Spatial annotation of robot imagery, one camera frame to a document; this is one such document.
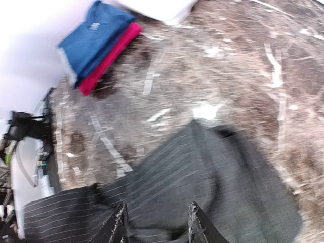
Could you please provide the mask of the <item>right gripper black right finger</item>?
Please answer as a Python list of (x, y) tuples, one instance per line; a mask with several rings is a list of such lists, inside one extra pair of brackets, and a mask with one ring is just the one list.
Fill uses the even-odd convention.
[(188, 241), (190, 243), (228, 243), (196, 202), (192, 202), (189, 206)]

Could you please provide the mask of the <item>navy blue t-shirt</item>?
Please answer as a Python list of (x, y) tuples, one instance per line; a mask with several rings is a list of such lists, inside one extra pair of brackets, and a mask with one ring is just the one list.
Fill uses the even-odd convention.
[(58, 45), (70, 83), (79, 87), (116, 46), (136, 18), (112, 5), (95, 1), (84, 21)]

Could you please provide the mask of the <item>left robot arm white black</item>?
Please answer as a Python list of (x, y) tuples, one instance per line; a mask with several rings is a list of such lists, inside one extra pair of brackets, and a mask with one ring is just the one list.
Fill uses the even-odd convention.
[(12, 118), (8, 120), (8, 130), (3, 138), (11, 141), (22, 141), (25, 137), (43, 140), (51, 130), (50, 116), (32, 116), (26, 112), (12, 111)]

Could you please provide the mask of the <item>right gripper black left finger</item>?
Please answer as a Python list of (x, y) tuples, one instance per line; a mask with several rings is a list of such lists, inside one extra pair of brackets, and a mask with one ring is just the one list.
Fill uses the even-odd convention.
[(128, 209), (124, 200), (113, 206), (92, 202), (87, 242), (128, 242)]

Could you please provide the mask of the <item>black clothes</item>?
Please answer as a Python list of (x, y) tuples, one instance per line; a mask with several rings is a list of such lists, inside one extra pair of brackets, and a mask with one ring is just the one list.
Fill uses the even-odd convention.
[(298, 207), (256, 145), (227, 126), (192, 121), (112, 184), (59, 192), (25, 206), (27, 242), (87, 242), (91, 203), (128, 209), (128, 242), (188, 242), (199, 204), (228, 242), (293, 242)]

